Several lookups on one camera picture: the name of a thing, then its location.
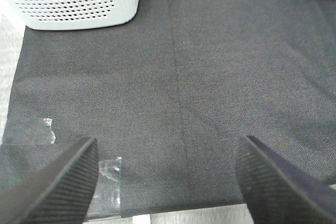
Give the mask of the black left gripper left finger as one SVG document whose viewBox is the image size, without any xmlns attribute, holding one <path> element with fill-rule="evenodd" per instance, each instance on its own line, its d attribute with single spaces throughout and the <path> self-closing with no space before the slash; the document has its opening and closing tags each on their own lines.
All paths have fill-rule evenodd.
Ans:
<svg viewBox="0 0 336 224">
<path fill-rule="evenodd" d="M 1 195 L 1 223 L 83 223 L 98 175 L 97 140 L 84 137 Z"/>
</svg>

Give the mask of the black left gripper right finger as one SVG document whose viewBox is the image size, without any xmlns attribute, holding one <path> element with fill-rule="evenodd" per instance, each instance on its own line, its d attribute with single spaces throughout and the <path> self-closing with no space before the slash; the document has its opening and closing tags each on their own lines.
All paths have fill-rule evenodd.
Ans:
<svg viewBox="0 0 336 224">
<path fill-rule="evenodd" d="M 235 163 L 254 223 L 335 223 L 335 190 L 254 136 L 242 136 Z"/>
</svg>

